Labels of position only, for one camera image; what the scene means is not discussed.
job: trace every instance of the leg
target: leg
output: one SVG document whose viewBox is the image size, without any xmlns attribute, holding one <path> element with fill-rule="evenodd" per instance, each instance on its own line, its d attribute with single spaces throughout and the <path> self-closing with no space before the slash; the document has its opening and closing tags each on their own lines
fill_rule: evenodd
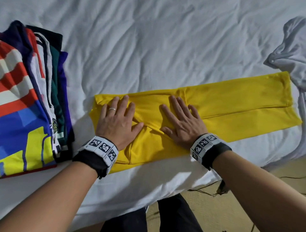
<svg viewBox="0 0 306 232">
<path fill-rule="evenodd" d="M 100 232 L 147 232 L 146 209 L 121 215 L 106 221 Z"/>
<path fill-rule="evenodd" d="M 157 202 L 160 214 L 160 232 L 203 232 L 181 194 Z"/>
</svg>

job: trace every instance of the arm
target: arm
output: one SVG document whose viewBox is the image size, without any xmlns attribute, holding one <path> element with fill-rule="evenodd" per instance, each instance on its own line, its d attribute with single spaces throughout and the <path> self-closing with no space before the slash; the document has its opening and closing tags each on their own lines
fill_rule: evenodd
<svg viewBox="0 0 306 232">
<path fill-rule="evenodd" d="M 118 150 L 131 143 L 143 126 L 139 123 L 132 129 L 135 104 L 130 104 L 124 116 L 128 99 L 125 96 L 118 109 L 119 98 L 113 99 L 111 108 L 117 111 L 107 112 L 104 105 L 96 130 L 97 136 L 109 139 Z M 97 171 L 90 166 L 72 162 L 0 220 L 0 231 L 66 231 L 97 176 Z"/>
<path fill-rule="evenodd" d="M 177 117 L 168 107 L 162 108 L 174 129 L 161 130 L 178 145 L 190 149 L 200 135 L 208 133 L 207 128 L 195 107 L 187 107 L 174 96 L 171 102 Z M 260 231 L 305 231 L 306 198 L 282 180 L 232 151 L 217 156 L 212 167 Z"/>
</svg>

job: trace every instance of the folded yellow shirt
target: folded yellow shirt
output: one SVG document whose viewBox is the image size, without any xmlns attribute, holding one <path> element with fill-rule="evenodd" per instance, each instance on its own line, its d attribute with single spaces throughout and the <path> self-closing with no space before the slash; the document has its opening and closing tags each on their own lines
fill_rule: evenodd
<svg viewBox="0 0 306 232">
<path fill-rule="evenodd" d="M 175 114 L 169 102 L 171 95 L 181 97 L 186 105 L 194 105 L 208 131 L 226 142 L 302 123 L 292 108 L 288 72 L 128 95 L 129 101 L 136 104 L 133 125 L 144 122 L 144 127 L 136 139 L 119 152 L 111 172 L 189 154 L 160 131 L 163 126 L 173 128 L 160 108 L 166 104 Z M 90 113 L 95 128 L 102 105 L 109 104 L 115 96 L 124 95 L 95 95 Z"/>
</svg>

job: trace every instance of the bed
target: bed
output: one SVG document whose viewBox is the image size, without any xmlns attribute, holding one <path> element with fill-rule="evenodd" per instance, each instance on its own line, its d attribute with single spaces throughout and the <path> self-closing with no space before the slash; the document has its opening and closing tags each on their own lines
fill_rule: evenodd
<svg viewBox="0 0 306 232">
<path fill-rule="evenodd" d="M 2 1 L 0 31 L 13 20 L 61 33 L 68 100 L 79 148 L 94 135 L 93 96 L 178 88 L 279 72 L 263 64 L 282 27 L 306 16 L 304 0 Z M 305 96 L 292 84 L 304 121 Z M 305 125 L 230 143 L 271 170 L 306 153 Z M 52 178 L 57 168 L 0 180 L 0 218 Z M 220 177 L 190 156 L 148 163 L 97 180 L 70 231 L 150 205 Z"/>
</svg>

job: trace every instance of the stack of folded clothes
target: stack of folded clothes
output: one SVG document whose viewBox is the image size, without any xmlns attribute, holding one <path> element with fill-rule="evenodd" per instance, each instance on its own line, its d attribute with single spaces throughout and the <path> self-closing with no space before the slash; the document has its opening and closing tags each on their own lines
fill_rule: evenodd
<svg viewBox="0 0 306 232">
<path fill-rule="evenodd" d="M 62 39 L 19 21 L 0 33 L 0 178 L 72 158 Z"/>
</svg>

